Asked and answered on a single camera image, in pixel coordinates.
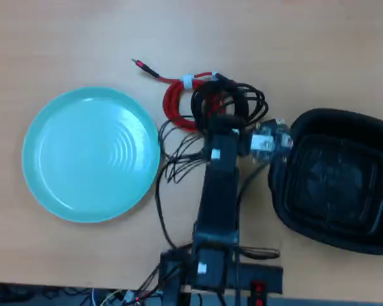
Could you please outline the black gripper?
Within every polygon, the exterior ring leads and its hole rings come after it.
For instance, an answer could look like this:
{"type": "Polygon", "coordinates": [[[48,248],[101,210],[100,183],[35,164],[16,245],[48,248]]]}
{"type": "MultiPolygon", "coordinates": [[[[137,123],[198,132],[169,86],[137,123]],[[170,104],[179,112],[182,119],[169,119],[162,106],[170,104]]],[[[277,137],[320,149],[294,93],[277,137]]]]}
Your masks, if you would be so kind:
{"type": "Polygon", "coordinates": [[[249,154],[249,132],[244,120],[231,115],[210,118],[207,130],[207,145],[221,153],[236,156],[249,154]]]}

